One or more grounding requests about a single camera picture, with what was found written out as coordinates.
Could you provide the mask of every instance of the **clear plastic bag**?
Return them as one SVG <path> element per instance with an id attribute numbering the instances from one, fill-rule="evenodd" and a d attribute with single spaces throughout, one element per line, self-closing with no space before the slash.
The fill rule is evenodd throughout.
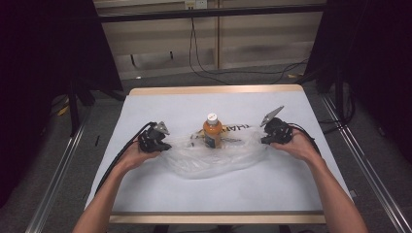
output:
<path id="1" fill-rule="evenodd" d="M 210 149 L 204 143 L 203 130 L 182 138 L 164 140 L 172 146 L 160 158 L 182 177 L 211 178 L 230 171 L 248 168 L 269 154 L 260 142 L 263 130 L 247 124 L 223 127 L 222 147 Z"/>

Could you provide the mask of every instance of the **human arm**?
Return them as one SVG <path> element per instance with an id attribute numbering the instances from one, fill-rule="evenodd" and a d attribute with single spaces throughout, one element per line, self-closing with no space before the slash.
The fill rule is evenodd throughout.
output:
<path id="1" fill-rule="evenodd" d="M 137 142 L 134 142 L 121 156 L 106 181 L 100 187 L 93 200 L 79 218 L 73 229 L 74 233 L 103 233 L 109 225 L 110 213 L 115 203 L 121 180 L 126 173 L 139 167 L 144 161 L 154 158 L 159 152 L 144 153 L 139 151 Z"/>
<path id="2" fill-rule="evenodd" d="M 303 133 L 294 129 L 289 143 L 271 146 L 306 162 L 318 188 L 330 232 L 367 232 L 358 209 Z"/>

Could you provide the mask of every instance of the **human hand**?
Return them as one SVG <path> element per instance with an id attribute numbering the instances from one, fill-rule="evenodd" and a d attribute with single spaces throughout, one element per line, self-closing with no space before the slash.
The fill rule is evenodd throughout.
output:
<path id="1" fill-rule="evenodd" d="M 146 153 L 139 149 L 139 143 L 134 141 L 130 147 L 126 149 L 123 155 L 120 157 L 119 165 L 124 172 L 128 172 L 142 165 L 143 162 L 150 158 L 155 158 L 160 155 L 159 151 Z"/>
<path id="2" fill-rule="evenodd" d="M 277 150 L 284 150 L 293 157 L 305 162 L 309 162 L 316 157 L 320 157 L 306 135 L 297 129 L 292 131 L 292 139 L 290 142 L 286 144 L 271 143 L 270 146 Z"/>

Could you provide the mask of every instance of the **juice bottle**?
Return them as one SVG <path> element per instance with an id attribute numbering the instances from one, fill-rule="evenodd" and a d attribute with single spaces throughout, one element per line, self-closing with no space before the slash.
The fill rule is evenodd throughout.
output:
<path id="1" fill-rule="evenodd" d="M 207 147 L 216 149 L 222 147 L 221 133 L 223 127 L 216 114 L 207 115 L 207 120 L 203 123 L 203 130 Z"/>

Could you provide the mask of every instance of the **bottle label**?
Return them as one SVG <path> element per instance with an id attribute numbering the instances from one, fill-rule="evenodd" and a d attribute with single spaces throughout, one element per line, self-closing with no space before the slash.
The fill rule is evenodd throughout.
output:
<path id="1" fill-rule="evenodd" d="M 210 137 L 207 133 L 205 133 L 205 143 L 208 148 L 216 147 L 215 139 Z"/>

